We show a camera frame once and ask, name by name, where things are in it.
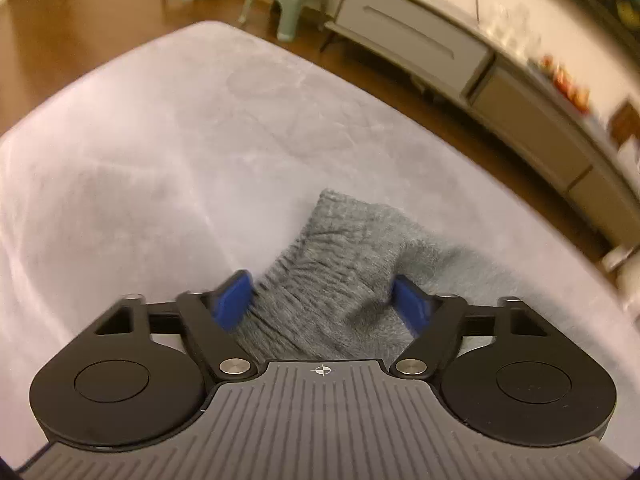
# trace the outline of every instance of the circular cap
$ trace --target circular cap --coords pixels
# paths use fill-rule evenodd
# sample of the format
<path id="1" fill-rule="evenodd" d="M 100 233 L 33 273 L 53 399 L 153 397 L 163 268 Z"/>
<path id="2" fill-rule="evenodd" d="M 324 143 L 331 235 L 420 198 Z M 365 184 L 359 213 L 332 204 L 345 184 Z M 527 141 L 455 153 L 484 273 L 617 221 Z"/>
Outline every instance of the circular cap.
<path id="1" fill-rule="evenodd" d="M 420 375 L 427 371 L 427 365 L 420 359 L 402 359 L 396 363 L 396 370 L 405 375 Z"/>
<path id="2" fill-rule="evenodd" d="M 249 361 L 235 357 L 226 359 L 220 363 L 220 370 L 229 375 L 244 374 L 249 371 L 249 368 L 251 368 Z"/>
<path id="3" fill-rule="evenodd" d="M 571 380 L 561 369 L 534 361 L 506 365 L 496 374 L 498 387 L 512 399 L 529 404 L 548 404 L 562 399 Z"/>
<path id="4" fill-rule="evenodd" d="M 82 370 L 76 391 L 95 402 L 120 402 L 136 396 L 149 383 L 148 370 L 132 361 L 101 361 Z"/>

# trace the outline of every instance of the gray garment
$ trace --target gray garment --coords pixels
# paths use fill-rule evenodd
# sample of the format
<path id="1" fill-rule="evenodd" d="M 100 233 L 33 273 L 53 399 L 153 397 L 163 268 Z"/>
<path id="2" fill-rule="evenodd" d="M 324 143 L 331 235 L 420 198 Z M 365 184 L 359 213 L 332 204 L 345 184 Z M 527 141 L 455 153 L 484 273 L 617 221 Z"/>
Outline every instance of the gray garment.
<path id="1" fill-rule="evenodd" d="M 396 274 L 469 303 L 536 301 L 494 262 L 398 210 L 324 190 L 300 236 L 257 284 L 236 341 L 260 362 L 381 358 L 389 365 L 413 339 L 389 303 Z"/>

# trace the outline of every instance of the yellow object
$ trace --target yellow object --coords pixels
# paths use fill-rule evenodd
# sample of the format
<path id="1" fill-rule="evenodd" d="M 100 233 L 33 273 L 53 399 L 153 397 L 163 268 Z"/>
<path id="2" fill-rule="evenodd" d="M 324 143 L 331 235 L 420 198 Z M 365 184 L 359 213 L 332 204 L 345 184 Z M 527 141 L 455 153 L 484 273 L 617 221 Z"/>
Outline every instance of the yellow object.
<path id="1" fill-rule="evenodd" d="M 640 27 L 640 14 L 636 12 L 629 2 L 621 2 L 618 0 L 616 5 L 618 7 L 618 16 L 622 23 L 628 28 Z"/>

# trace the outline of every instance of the wrinkled white sheet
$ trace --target wrinkled white sheet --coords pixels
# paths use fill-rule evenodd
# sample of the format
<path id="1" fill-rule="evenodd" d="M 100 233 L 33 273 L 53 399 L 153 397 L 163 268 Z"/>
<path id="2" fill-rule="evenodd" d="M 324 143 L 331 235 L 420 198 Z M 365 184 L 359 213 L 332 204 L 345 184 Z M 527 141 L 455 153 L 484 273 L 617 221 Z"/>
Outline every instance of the wrinkled white sheet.
<path id="1" fill-rule="evenodd" d="M 640 461 L 640 336 L 590 264 L 418 124 L 220 23 L 110 62 L 1 139 L 0 455 L 18 466 L 44 444 L 31 379 L 117 297 L 260 275 L 325 187 L 396 206 L 562 304 L 540 310 L 616 381 L 604 442 Z"/>

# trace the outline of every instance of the drawer handle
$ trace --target drawer handle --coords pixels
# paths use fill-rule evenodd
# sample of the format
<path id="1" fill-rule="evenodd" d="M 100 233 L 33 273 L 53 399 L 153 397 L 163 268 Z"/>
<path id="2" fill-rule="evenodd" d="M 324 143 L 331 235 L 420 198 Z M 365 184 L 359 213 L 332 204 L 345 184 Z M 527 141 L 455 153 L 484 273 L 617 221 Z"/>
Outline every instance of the drawer handle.
<path id="1" fill-rule="evenodd" d="M 446 47 L 445 45 L 439 43 L 438 41 L 434 40 L 433 38 L 430 38 L 426 34 L 421 33 L 419 30 L 415 30 L 413 27 L 411 27 L 410 25 L 407 25 L 406 23 L 401 22 L 397 18 L 394 18 L 393 16 L 389 16 L 388 14 L 385 14 L 381 10 L 374 9 L 371 6 L 365 6 L 364 7 L 364 12 L 368 13 L 368 14 L 376 14 L 378 16 L 382 16 L 383 18 L 391 20 L 392 22 L 395 22 L 397 25 L 400 25 L 400 27 L 405 28 L 406 30 L 408 30 L 412 34 L 414 34 L 416 36 L 420 36 L 420 38 L 422 40 L 427 41 L 427 43 L 431 43 L 435 48 L 437 48 L 439 51 L 441 51 L 446 56 L 450 57 L 452 60 L 455 59 L 455 54 L 453 53 L 453 50 L 451 50 L 450 48 Z"/>

